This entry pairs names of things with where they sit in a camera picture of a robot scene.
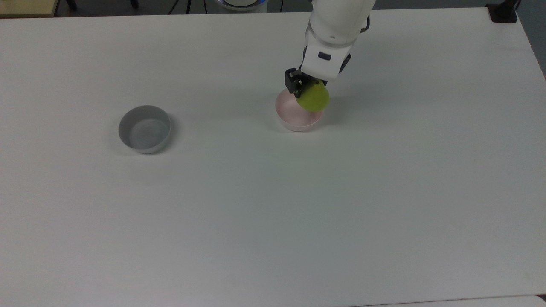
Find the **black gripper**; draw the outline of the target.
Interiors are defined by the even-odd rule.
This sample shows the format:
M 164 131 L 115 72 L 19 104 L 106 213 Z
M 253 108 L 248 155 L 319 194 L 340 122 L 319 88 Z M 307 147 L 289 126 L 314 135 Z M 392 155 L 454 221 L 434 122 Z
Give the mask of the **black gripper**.
M 285 71 L 285 87 L 296 98 L 302 95 L 303 89 L 308 84 L 320 81 L 324 86 L 328 81 L 308 75 L 297 68 L 289 68 Z

